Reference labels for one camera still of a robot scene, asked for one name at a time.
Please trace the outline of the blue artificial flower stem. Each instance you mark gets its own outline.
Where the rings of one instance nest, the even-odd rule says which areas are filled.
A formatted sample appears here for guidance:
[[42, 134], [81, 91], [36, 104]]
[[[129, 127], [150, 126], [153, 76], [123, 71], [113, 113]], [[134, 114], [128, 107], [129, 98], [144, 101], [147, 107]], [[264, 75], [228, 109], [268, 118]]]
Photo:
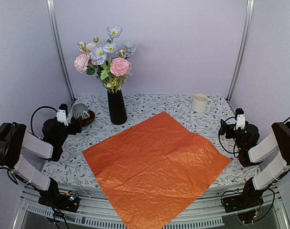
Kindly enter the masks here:
[[125, 58], [128, 59], [135, 54], [135, 43], [130, 40], [123, 40], [122, 46], [125, 49]]

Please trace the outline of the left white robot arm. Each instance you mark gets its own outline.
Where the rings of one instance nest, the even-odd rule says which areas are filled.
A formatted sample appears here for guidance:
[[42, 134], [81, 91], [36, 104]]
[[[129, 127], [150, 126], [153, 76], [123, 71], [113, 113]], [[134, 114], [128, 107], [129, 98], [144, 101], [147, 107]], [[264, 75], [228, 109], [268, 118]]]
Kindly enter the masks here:
[[81, 130], [80, 124], [64, 124], [49, 119], [43, 124], [43, 139], [40, 139], [27, 131], [24, 124], [2, 123], [0, 169], [6, 169], [25, 184], [45, 192], [45, 200], [53, 207], [59, 207], [63, 203], [63, 196], [58, 193], [56, 182], [40, 171], [39, 163], [44, 160], [59, 161], [67, 137]]

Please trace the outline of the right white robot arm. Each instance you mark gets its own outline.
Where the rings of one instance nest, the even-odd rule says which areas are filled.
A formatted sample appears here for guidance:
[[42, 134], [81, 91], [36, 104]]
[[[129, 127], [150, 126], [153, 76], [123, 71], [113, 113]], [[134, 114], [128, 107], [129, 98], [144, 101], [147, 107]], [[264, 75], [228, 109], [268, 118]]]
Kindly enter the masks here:
[[243, 208], [254, 204], [260, 192], [280, 181], [290, 171], [290, 117], [275, 122], [271, 132], [259, 138], [259, 129], [245, 120], [245, 115], [233, 117], [234, 123], [220, 121], [218, 137], [234, 140], [233, 149], [226, 150], [237, 158], [243, 167], [251, 167], [267, 162], [264, 169], [250, 178], [244, 185], [244, 194], [239, 198]]

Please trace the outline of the pale blue poppy stem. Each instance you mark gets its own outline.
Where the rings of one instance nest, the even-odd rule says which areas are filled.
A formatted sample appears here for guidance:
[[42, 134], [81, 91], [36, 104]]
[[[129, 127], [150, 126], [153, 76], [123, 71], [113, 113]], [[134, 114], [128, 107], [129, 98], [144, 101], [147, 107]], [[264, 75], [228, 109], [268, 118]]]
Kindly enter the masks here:
[[119, 25], [108, 26], [106, 28], [106, 34], [109, 38], [103, 47], [96, 46], [91, 54], [91, 59], [96, 62], [97, 66], [97, 79], [102, 83], [103, 80], [111, 75], [110, 65], [112, 61], [112, 55], [116, 51], [115, 38], [118, 38], [123, 31], [123, 28]]

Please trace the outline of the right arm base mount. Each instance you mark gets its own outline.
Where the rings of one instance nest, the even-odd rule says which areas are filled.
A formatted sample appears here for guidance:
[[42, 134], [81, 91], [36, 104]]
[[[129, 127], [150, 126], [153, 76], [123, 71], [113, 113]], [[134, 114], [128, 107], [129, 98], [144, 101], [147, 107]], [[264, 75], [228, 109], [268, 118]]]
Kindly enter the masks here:
[[264, 203], [263, 190], [256, 190], [253, 185], [253, 178], [250, 178], [244, 185], [241, 194], [229, 197], [222, 197], [221, 204], [226, 213], [260, 206]]

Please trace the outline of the large pink rose stem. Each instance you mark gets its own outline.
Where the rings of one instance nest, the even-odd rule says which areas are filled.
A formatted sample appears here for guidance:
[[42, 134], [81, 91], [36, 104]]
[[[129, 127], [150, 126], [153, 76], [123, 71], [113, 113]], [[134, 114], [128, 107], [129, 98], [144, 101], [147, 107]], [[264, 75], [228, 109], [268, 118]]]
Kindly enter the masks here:
[[96, 62], [93, 61], [88, 54], [80, 54], [74, 60], [74, 67], [79, 73], [93, 75], [97, 71]]

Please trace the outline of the orange yellow wrapping paper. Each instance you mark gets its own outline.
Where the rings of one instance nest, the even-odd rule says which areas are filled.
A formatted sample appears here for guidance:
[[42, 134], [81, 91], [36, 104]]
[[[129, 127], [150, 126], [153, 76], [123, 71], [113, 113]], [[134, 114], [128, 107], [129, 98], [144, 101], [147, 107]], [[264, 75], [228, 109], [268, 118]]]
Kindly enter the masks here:
[[160, 229], [197, 200], [230, 163], [215, 146], [161, 112], [83, 152], [129, 229]]

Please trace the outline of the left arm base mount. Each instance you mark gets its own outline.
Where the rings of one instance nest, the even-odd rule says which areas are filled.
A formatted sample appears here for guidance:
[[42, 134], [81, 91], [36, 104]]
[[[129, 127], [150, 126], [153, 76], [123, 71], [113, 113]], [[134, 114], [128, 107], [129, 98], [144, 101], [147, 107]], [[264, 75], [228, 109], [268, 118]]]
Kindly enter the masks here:
[[65, 210], [76, 213], [79, 207], [80, 199], [78, 194], [73, 191], [61, 193], [59, 191], [58, 183], [50, 179], [48, 189], [45, 191], [38, 190], [40, 194], [39, 203], [56, 210]]

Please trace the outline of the yellow artificial flower sprig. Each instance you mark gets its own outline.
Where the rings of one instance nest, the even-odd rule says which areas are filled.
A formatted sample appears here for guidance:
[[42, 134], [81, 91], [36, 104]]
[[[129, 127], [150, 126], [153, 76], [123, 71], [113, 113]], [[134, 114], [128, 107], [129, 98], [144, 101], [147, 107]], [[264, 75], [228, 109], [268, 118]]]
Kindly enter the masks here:
[[124, 76], [115, 76], [110, 75], [103, 80], [103, 85], [107, 91], [111, 94], [114, 94], [122, 89], [122, 85], [126, 82], [126, 75]]

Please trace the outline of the white artificial flower stem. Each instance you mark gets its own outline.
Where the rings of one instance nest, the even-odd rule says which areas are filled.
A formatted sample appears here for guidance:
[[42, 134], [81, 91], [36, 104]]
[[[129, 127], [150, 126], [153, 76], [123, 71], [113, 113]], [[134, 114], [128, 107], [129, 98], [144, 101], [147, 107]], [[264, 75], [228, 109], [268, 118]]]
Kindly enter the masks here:
[[79, 52], [82, 54], [91, 55], [94, 48], [97, 46], [99, 39], [100, 38], [98, 36], [94, 36], [92, 42], [90, 42], [90, 43], [85, 43], [85, 42], [77, 43]]

